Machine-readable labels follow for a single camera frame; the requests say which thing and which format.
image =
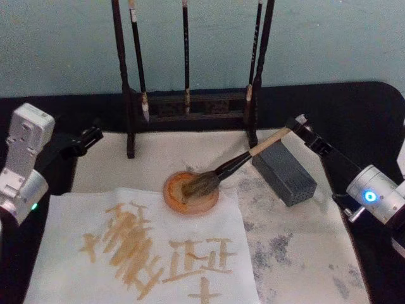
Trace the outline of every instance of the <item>brush handle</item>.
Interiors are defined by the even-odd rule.
[[[220,181],[223,181],[224,179],[232,175],[241,166],[243,166],[243,164],[251,158],[252,155],[249,152],[245,152],[220,165],[217,169],[215,169],[215,174],[218,176]]]
[[[190,57],[189,57],[189,8],[187,0],[183,4],[183,35],[184,35],[184,105],[185,114],[190,113]]]
[[[142,93],[145,93],[146,86],[145,86],[144,65],[142,63],[142,53],[140,51],[140,40],[139,40],[139,33],[138,33],[138,23],[137,23],[137,13],[136,13],[136,8],[135,8],[135,0],[128,0],[128,6],[129,6],[129,12],[131,15],[132,34],[134,36],[135,53],[137,56],[140,91]]]
[[[254,27],[254,39],[253,39],[253,50],[252,50],[252,57],[251,57],[251,71],[249,74],[249,84],[253,84],[253,77],[254,77],[254,65],[256,63],[256,51],[258,49],[258,41],[259,41],[259,30],[260,30],[260,19],[261,19],[261,8],[263,6],[263,0],[259,0],[258,4],[258,13],[256,15],[256,25]]]
[[[262,143],[258,144],[257,146],[253,147],[252,149],[249,150],[249,154],[251,156],[255,156],[262,152],[264,149],[267,147],[271,146],[274,144],[276,141],[281,140],[284,136],[286,136],[291,130],[287,127],[284,127],[280,130],[278,130],[276,133],[274,133],[272,136],[270,136],[268,139],[263,141]]]
[[[131,89],[128,83],[128,72],[127,64],[125,63],[125,45],[124,36],[122,31],[121,23],[121,13],[120,13],[120,2],[119,0],[111,0],[111,5],[113,7],[113,20],[114,20],[114,31],[115,31],[115,42],[116,49],[118,52],[118,59],[120,61],[120,72],[122,80],[122,96],[125,103],[125,112],[127,118],[127,156],[128,158],[135,157],[134,143],[135,143],[135,121],[137,112],[134,111],[134,103],[131,98]]]

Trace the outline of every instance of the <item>blue wall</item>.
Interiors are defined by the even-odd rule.
[[[191,89],[246,86],[256,8],[189,0]],[[182,1],[138,9],[148,91],[183,89]],[[138,89],[126,1],[121,15]],[[400,0],[278,0],[263,84],[381,80],[405,92],[404,17]],[[120,91],[110,1],[0,0],[0,27],[1,97]]]

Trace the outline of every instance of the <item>ink stain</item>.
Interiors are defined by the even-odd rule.
[[[262,298],[263,298],[263,293],[261,292],[261,289],[259,288],[259,286],[256,284],[256,290],[258,292],[258,296],[259,296],[259,300],[260,302],[262,302]]]
[[[353,265],[349,265],[349,274],[351,276],[351,280],[349,284],[351,286],[364,289],[365,285],[363,283],[363,278],[361,277],[360,271]]]
[[[243,221],[243,226],[245,226],[245,231],[249,232],[253,230],[254,224],[250,222]]]
[[[252,267],[255,280],[261,280],[261,271],[271,269],[269,263],[272,255],[266,251],[265,246],[261,242],[256,242],[255,252],[252,256]]]
[[[254,186],[258,189],[263,189],[266,187],[266,182],[263,178],[260,177],[256,177],[252,180],[252,183],[254,184]]]
[[[347,288],[346,284],[337,277],[333,277],[333,282],[335,283],[335,286],[337,290],[339,291],[340,295],[344,300],[347,300],[349,298],[349,288]]]
[[[189,165],[186,165],[186,166],[185,166],[185,170],[186,170],[187,172],[195,172],[195,171],[196,171],[193,167],[191,167],[191,166],[189,166]]]
[[[241,169],[239,169],[239,173],[248,174],[247,168],[241,168]]]
[[[249,192],[252,190],[252,181],[250,179],[241,179],[238,183],[238,188],[243,193]]]
[[[273,304],[275,301],[275,298],[277,296],[277,291],[275,291],[274,289],[270,288],[269,294],[266,297],[266,301],[265,304]]]
[[[292,236],[292,233],[288,236],[282,236],[279,234],[278,237],[275,237],[270,241],[270,253],[271,255],[274,255],[277,263],[291,266],[292,262],[287,257],[287,247]]]
[[[269,212],[271,212],[274,208],[274,206],[277,204],[277,201],[273,201],[271,199],[269,199],[269,196],[265,196],[263,195],[263,193],[260,193],[258,195],[254,195],[252,200],[251,200],[251,204],[255,205],[255,207],[259,210],[261,210],[262,212],[264,210],[267,210]]]

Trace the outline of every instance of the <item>calligraphy brush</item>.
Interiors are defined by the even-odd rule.
[[[220,182],[231,176],[238,170],[245,162],[250,160],[253,156],[259,154],[273,143],[281,140],[290,132],[290,129],[284,127],[270,136],[261,144],[251,148],[249,151],[227,161],[220,165],[214,171],[208,171],[197,175],[195,179],[182,186],[182,194],[185,199],[198,198],[201,196],[209,195],[220,185]]]
[[[259,0],[258,3],[258,13],[256,15],[256,26],[254,27],[254,39],[253,39],[253,50],[251,56],[251,71],[249,74],[249,83],[246,87],[246,109],[245,109],[245,123],[247,123],[247,114],[249,112],[249,107],[252,100],[252,85],[254,77],[254,65],[256,64],[256,53],[258,50],[258,40],[259,40],[259,30],[260,30],[260,19],[261,19],[261,8],[263,7],[263,0]]]
[[[122,81],[122,96],[125,102],[125,112],[127,116],[127,156],[128,158],[135,157],[134,143],[135,143],[135,132],[134,132],[134,120],[136,121],[137,112],[134,111],[134,105],[132,104],[131,90],[128,83],[128,73],[127,64],[125,63],[125,44],[124,36],[122,32],[121,14],[120,14],[120,2],[119,0],[111,0],[111,5],[113,7],[113,20],[114,20],[114,31],[115,31],[115,42],[116,49],[118,53],[118,59],[120,62],[120,72]]]
[[[255,122],[256,118],[253,118],[257,115],[257,105],[259,102],[259,93],[261,89],[261,74],[263,73],[263,67],[265,65],[265,58],[268,46],[268,39],[270,36],[271,22],[273,20],[275,0],[268,0],[266,6],[265,20],[263,22],[263,30],[261,33],[260,40],[260,49],[259,49],[259,58],[258,66],[256,68],[256,76],[253,80],[253,89],[252,89],[252,100],[250,105],[250,119]]]
[[[131,14],[132,33],[134,35],[134,43],[135,43],[135,53],[137,55],[140,92],[142,94],[141,95],[142,111],[144,112],[145,120],[147,122],[149,122],[149,105],[147,103],[144,66],[142,64],[142,53],[140,52],[140,42],[139,42],[138,23],[137,23],[137,11],[135,9],[135,0],[128,0],[128,5],[129,5],[129,12]]]
[[[184,32],[184,105],[185,114],[190,113],[190,67],[189,67],[189,11],[187,0],[183,2],[183,32]]]

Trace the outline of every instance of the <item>chinese character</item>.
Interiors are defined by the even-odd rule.
[[[200,294],[189,294],[190,298],[199,298],[200,304],[209,304],[209,299],[220,296],[220,293],[209,293],[209,281],[206,277],[202,277],[200,280]]]
[[[159,282],[164,268],[160,268],[157,272],[153,271],[161,258],[158,255],[154,256],[148,263],[153,241],[147,236],[147,232],[152,228],[144,227],[144,224],[150,223],[144,218],[144,209],[147,207],[135,203],[130,204],[136,207],[137,216],[131,212],[123,212],[122,206],[124,204],[118,204],[114,208],[106,210],[107,213],[114,212],[115,218],[108,222],[108,231],[103,237],[103,241],[107,242],[107,245],[103,252],[109,253],[117,248],[109,264],[118,267],[115,277],[121,278],[128,289],[132,285],[135,286],[140,292],[137,299],[141,300]],[[147,274],[147,282],[142,282],[139,279],[141,270]]]
[[[163,283],[181,280],[181,279],[183,279],[185,277],[193,276],[193,275],[196,275],[196,274],[202,274],[204,272],[203,269],[193,270],[194,269],[194,261],[196,261],[196,260],[202,260],[202,261],[208,260],[208,256],[198,257],[195,254],[194,245],[195,244],[201,244],[201,243],[202,242],[193,242],[193,241],[190,241],[190,240],[187,240],[185,242],[169,241],[170,246],[175,250],[175,252],[171,256],[170,277],[168,279],[162,280]],[[180,258],[180,254],[177,252],[177,250],[180,247],[184,247],[184,270],[185,270],[185,272],[183,274],[177,274],[178,260]]]
[[[231,243],[232,241],[230,239],[207,239],[207,243],[211,242],[218,242],[220,243],[220,267],[222,269],[216,269],[215,267],[215,262],[216,262],[216,252],[211,251],[209,254],[208,258],[208,267],[206,266],[201,266],[201,269],[204,270],[209,270],[209,271],[214,271],[214,272],[220,272],[222,274],[231,274],[232,269],[226,269],[227,267],[227,258],[237,255],[236,253],[229,253],[227,252],[227,243]]]

